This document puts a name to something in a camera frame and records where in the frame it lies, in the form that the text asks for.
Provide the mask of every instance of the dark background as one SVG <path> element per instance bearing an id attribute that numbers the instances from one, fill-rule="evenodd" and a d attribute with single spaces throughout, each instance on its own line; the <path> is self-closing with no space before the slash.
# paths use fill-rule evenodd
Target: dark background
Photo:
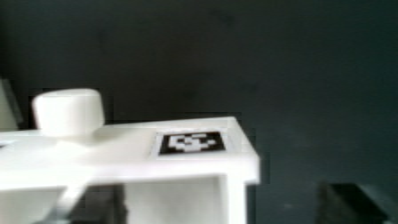
<path id="1" fill-rule="evenodd" d="M 313 223 L 322 180 L 398 199 L 396 1 L 0 0 L 0 50 L 23 128 L 32 96 L 78 87 L 109 123 L 238 117 L 251 223 Z"/>

